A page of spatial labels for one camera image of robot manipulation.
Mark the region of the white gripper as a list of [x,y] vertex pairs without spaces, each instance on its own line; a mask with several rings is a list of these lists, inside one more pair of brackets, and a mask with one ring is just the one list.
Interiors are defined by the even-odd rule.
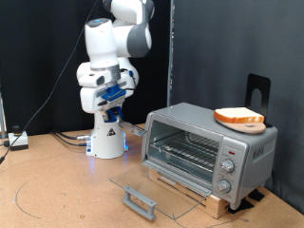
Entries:
[[124,100],[133,92],[134,88],[119,85],[83,87],[80,91],[82,109],[84,112],[92,114],[101,111],[104,121],[107,122],[108,116],[105,110],[122,106]]

